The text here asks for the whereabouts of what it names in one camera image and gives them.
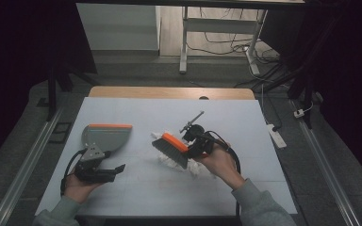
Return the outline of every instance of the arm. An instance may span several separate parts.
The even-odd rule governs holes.
[[[32,225],[79,225],[74,219],[75,214],[84,203],[90,193],[101,184],[87,184],[83,183],[73,174],[66,178],[66,189],[64,196],[59,201],[58,205],[49,212],[47,210],[41,211],[33,221]]]
[[[233,189],[232,194],[242,209],[240,219],[243,225],[296,225],[269,191],[260,192],[251,180],[243,179],[235,168],[234,159],[219,145],[213,147],[210,156],[195,160],[204,164]]]

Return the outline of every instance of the person's left hand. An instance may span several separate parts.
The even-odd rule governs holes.
[[[103,184],[89,184],[80,181],[74,175],[74,169],[71,174],[66,178],[66,188],[64,190],[64,196],[69,197],[70,199],[82,204],[84,203],[90,193],[98,186]]]

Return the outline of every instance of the gray sleeve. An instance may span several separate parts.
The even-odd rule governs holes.
[[[81,204],[74,200],[63,196],[57,206],[49,212],[42,210],[32,223],[33,226],[39,225],[74,225],[78,226],[78,222],[74,219],[75,214],[81,207]]]
[[[241,206],[240,220],[244,226],[296,225],[290,214],[275,202],[269,191],[260,192],[249,179],[232,194]]]

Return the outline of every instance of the hand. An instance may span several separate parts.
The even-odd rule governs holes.
[[[213,152],[208,157],[195,158],[195,161],[205,165],[211,173],[222,178],[234,190],[245,183],[243,177],[236,170],[234,159],[219,144],[213,145]]]
[[[71,174],[69,174],[66,178],[66,188],[64,190],[64,196],[69,197],[70,199],[82,204],[84,203],[90,193],[98,186],[102,184],[89,184],[80,181],[74,175],[74,169]]]

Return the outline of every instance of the wall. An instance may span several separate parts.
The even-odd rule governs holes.
[[[77,4],[91,50],[158,50],[155,6]]]

